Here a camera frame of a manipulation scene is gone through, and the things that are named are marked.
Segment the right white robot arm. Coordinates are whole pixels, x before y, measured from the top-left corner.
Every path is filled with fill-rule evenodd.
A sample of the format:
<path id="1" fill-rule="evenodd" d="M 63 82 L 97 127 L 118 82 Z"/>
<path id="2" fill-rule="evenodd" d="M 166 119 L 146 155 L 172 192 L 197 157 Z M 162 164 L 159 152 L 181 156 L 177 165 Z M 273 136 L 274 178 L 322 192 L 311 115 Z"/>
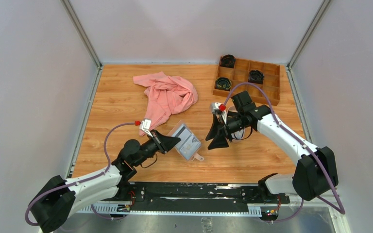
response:
<path id="1" fill-rule="evenodd" d="M 273 173 L 258 181 L 258 196 L 271 202 L 277 194 L 297 194 L 306 201 L 335 188 L 339 184 L 335 155 L 329 147 L 319 148 L 288 128 L 266 106 L 256 106 L 247 91 L 232 96 L 237 113 L 227 116 L 226 107 L 213 102 L 210 110 L 213 123 L 206 136 L 209 150 L 227 148 L 233 135 L 249 128 L 275 143 L 296 165 L 293 174 Z"/>

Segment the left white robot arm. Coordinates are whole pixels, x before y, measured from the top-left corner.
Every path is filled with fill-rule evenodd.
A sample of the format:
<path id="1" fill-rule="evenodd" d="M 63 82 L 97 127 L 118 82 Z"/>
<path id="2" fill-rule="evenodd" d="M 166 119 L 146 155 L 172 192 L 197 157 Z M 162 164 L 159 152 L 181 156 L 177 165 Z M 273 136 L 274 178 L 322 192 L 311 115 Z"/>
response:
<path id="1" fill-rule="evenodd" d="M 59 175 L 50 178 L 29 203 L 25 216 L 32 214 L 34 225 L 44 233 L 51 233 L 91 204 L 112 197 L 125 200 L 129 196 L 128 181 L 136 174 L 136 166 L 158 152 L 166 154 L 180 141 L 157 130 L 152 130 L 143 144 L 136 139 L 128 140 L 117 158 L 105 168 L 71 179 Z"/>

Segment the silver VIP credit card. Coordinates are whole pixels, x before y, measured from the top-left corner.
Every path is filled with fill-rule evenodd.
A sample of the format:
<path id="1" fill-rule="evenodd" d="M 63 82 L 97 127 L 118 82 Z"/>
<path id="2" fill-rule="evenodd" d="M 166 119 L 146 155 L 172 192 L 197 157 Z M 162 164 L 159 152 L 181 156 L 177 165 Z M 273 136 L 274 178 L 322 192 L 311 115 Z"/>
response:
<path id="1" fill-rule="evenodd" d="M 201 145 L 201 141 L 196 136 L 192 135 L 180 147 L 180 153 L 186 159 L 190 159 L 199 150 Z"/>

